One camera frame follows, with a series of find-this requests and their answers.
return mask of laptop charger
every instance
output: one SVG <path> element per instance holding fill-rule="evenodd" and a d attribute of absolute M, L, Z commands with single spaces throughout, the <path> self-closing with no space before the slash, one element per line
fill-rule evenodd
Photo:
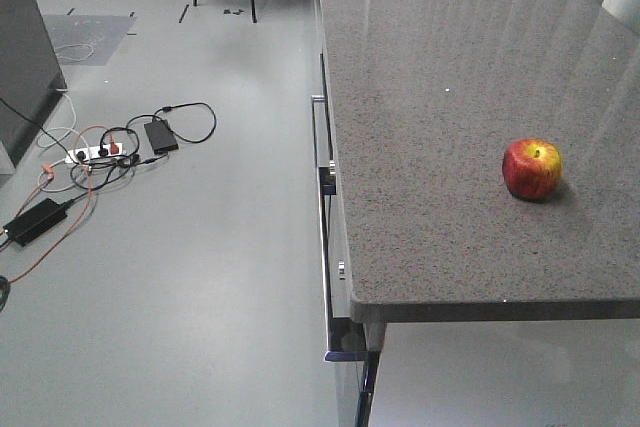
<path fill-rule="evenodd" d="M 168 121 L 154 120 L 144 124 L 144 130 L 147 132 L 154 154 L 166 154 L 178 148 L 178 142 L 169 128 Z"/>

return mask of gray cabinet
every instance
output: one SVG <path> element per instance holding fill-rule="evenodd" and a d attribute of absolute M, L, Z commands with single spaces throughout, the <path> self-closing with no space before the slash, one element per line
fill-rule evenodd
<path fill-rule="evenodd" d="M 65 82 L 36 0 L 0 0 L 0 97 L 22 115 L 43 123 Z M 0 106 L 0 141 L 17 163 L 38 129 Z"/>

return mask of drawer handle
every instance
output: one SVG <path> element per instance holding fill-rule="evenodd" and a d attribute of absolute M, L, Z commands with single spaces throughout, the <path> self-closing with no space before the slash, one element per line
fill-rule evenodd
<path fill-rule="evenodd" d="M 327 350 L 324 360 L 328 362 L 355 362 L 369 358 L 366 349 L 364 327 L 353 322 L 349 317 L 334 317 L 331 302 L 331 266 L 329 265 L 329 229 L 327 226 L 327 210 L 325 197 L 335 195 L 335 163 L 330 161 L 329 167 L 318 166 L 318 138 L 315 120 L 315 106 L 324 103 L 327 115 L 327 132 L 329 132 L 328 108 L 324 96 L 311 97 L 311 118 L 313 127 L 313 146 L 316 164 L 316 192 L 318 196 L 318 216 L 320 219 L 320 244 L 322 246 L 322 283 L 324 290 L 324 309 L 326 320 Z"/>

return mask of countertop edge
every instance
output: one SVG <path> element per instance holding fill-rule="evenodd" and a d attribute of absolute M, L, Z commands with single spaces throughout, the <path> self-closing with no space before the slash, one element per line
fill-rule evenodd
<path fill-rule="evenodd" d="M 351 318 L 361 323 L 635 319 L 640 299 L 477 303 L 366 304 L 352 299 Z"/>

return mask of white cable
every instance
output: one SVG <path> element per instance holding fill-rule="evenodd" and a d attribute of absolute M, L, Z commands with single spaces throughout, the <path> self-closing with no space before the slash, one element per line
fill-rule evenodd
<path fill-rule="evenodd" d="M 78 115 L 76 114 L 76 109 L 73 106 L 73 100 L 71 100 L 71 97 L 69 97 L 67 94 L 65 94 L 64 92 L 62 93 L 62 96 L 67 100 L 67 102 L 69 103 L 69 108 L 71 109 L 71 113 L 73 114 L 73 121 L 71 122 L 71 126 L 70 127 L 52 127 L 50 129 L 45 129 L 45 132 L 51 134 L 51 132 L 57 131 L 57 130 L 65 130 L 67 133 L 64 134 L 62 137 L 60 138 L 56 138 L 56 140 L 58 142 L 61 142 L 62 140 L 66 139 L 69 134 L 71 132 L 75 132 L 76 134 L 78 132 L 76 132 L 75 129 L 76 128 L 76 122 L 78 121 Z M 48 149 L 49 147 L 56 145 L 55 142 L 50 141 L 48 144 L 41 144 L 40 143 L 40 139 L 42 139 L 42 137 L 44 137 L 45 134 L 42 133 L 40 134 L 37 138 L 36 138 L 36 145 L 38 147 L 40 147 L 41 149 Z"/>
<path fill-rule="evenodd" d="M 81 57 L 79 59 L 76 59 L 74 57 L 65 57 L 64 55 L 59 55 L 58 51 L 60 50 L 64 50 L 64 49 L 71 49 L 71 48 L 75 48 L 75 47 L 86 47 L 89 49 L 89 52 L 87 53 L 87 55 L 85 55 L 84 57 Z M 87 60 L 89 57 L 91 57 L 94 53 L 95 53 L 95 49 L 93 48 L 93 45 L 91 44 L 68 44 L 68 45 L 61 45 L 59 47 L 56 47 L 54 49 L 54 52 L 56 54 L 56 57 L 60 60 L 68 60 L 69 62 L 82 62 L 83 60 Z"/>
<path fill-rule="evenodd" d="M 53 129 L 48 129 L 47 132 L 55 131 L 55 130 L 66 130 L 67 134 L 64 137 L 69 135 L 71 132 L 76 134 L 78 136 L 78 139 L 81 140 L 84 143 L 84 145 L 85 145 L 85 147 L 87 149 L 87 161 L 91 160 L 91 152 L 90 152 L 90 149 L 89 149 L 89 142 L 87 142 L 87 139 L 84 137 L 84 135 L 80 135 L 80 132 L 78 132 L 75 129 L 71 129 L 69 127 L 54 127 Z M 56 160 L 53 164 L 49 164 L 49 165 L 51 166 L 51 168 L 54 168 L 54 167 L 60 165 L 61 163 L 63 163 L 65 161 L 65 159 L 66 159 L 66 157 L 62 158 L 60 160 Z M 42 181 L 43 181 L 42 177 L 44 175 L 46 175 L 46 174 L 47 173 L 45 171 L 40 172 L 40 175 L 38 175 L 38 179 L 37 179 L 36 185 L 41 185 L 42 184 Z M 73 187 L 75 187 L 75 184 L 73 182 L 71 182 L 69 185 L 67 185 L 65 187 L 58 188 L 58 189 L 47 189 L 45 187 L 42 187 L 42 188 L 40 188 L 40 190 L 42 192 L 47 192 L 49 194 L 54 194 L 56 192 L 64 192 L 65 190 L 72 189 Z"/>
<path fill-rule="evenodd" d="M 65 159 L 60 159 L 60 160 L 56 160 L 53 164 L 49 164 L 50 167 L 53 169 L 54 167 L 62 164 L 64 162 Z M 41 185 L 43 182 L 43 176 L 47 175 L 47 173 L 43 170 L 42 172 L 40 172 L 40 175 L 38 176 L 37 179 L 37 184 L 36 185 Z M 47 189 L 45 187 L 41 187 L 40 191 L 41 192 L 46 192 L 48 194 L 55 194 L 57 192 L 64 192 L 65 190 L 70 190 L 73 189 L 76 186 L 76 184 L 74 184 L 73 182 L 71 182 L 69 185 L 65 186 L 65 187 L 60 187 L 58 189 Z"/>

